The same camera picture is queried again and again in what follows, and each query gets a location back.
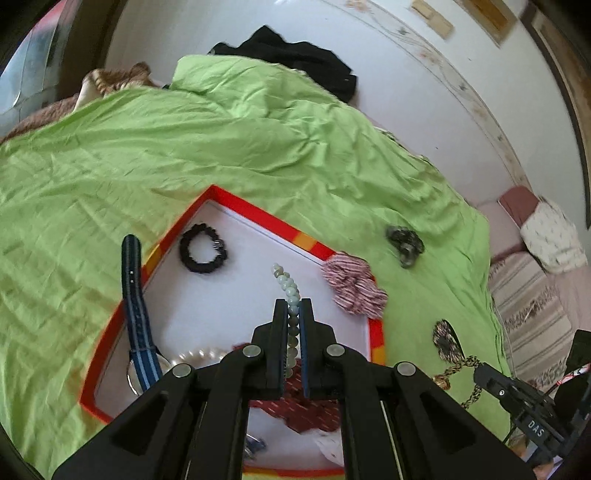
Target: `green cloth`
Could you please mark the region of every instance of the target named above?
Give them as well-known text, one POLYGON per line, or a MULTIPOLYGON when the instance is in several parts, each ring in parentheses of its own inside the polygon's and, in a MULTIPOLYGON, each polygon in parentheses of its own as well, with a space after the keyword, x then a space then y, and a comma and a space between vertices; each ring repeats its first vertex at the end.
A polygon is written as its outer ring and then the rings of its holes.
MULTIPOLYGON (((368 260, 389 294, 388 364, 443 372, 431 331, 445 318, 466 355, 509 373, 486 288, 488 224, 436 168, 299 73, 185 57, 170 91, 114 93, 0 147, 0 421, 43 475, 100 429, 77 399, 120 299, 121 239, 133 232, 147 253, 212 183, 368 260), (385 240, 389 224, 425 242, 412 269, 385 240)), ((452 379, 454 398, 467 399, 471 376, 452 379)), ((506 433, 489 395, 470 412, 506 433)))

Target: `black beaded bracelet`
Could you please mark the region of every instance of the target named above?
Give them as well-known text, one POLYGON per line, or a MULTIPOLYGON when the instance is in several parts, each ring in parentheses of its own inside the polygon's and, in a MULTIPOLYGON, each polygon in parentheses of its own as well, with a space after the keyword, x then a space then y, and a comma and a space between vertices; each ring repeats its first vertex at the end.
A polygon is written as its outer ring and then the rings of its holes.
POLYGON ((217 232, 206 223, 193 225, 181 236, 178 252, 180 253, 183 265, 191 272, 195 273, 211 273, 221 267, 224 261, 228 258, 228 252, 226 252, 224 241, 219 238, 217 232), (196 262, 193 257, 191 257, 191 253, 189 253, 189 245, 191 244, 191 241, 202 232, 212 239, 213 247, 217 250, 216 258, 208 263, 196 262))

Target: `metal rivet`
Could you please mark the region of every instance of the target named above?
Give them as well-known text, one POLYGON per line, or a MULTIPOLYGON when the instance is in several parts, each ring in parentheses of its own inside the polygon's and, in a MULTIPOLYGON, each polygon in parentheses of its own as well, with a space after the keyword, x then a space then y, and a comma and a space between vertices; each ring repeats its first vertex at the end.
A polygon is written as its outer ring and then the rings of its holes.
POLYGON ((417 367, 415 367, 411 362, 400 362, 396 367, 396 370, 398 370, 400 375, 410 377, 415 374, 417 367))
POLYGON ((258 345, 246 345, 246 347, 242 349, 242 353, 248 358, 253 358, 261 354, 261 347, 258 345))
POLYGON ((183 378, 191 374, 191 365, 178 364, 173 368, 173 375, 177 378, 183 378))
POLYGON ((338 343, 333 343, 332 345, 326 347, 326 353, 328 353, 330 356, 341 356, 343 353, 345 353, 345 347, 339 345, 338 343))

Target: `white patterned pillow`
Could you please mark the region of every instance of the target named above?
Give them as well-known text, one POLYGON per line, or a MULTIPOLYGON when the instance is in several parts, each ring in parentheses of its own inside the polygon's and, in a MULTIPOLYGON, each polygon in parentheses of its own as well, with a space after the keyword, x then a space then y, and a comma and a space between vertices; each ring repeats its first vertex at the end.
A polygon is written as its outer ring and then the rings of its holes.
POLYGON ((505 326, 515 376, 546 390, 563 374, 574 329, 558 291, 529 253, 491 267, 489 289, 505 326))

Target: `scrunchie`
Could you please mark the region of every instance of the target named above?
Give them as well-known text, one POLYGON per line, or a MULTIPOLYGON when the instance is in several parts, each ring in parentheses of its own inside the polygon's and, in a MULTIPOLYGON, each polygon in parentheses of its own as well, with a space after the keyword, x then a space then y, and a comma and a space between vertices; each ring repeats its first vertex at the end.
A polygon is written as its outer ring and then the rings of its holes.
POLYGON ((363 258, 338 252, 320 268, 335 291, 334 301, 339 307, 355 315, 382 318, 388 294, 376 286, 369 264, 363 258))

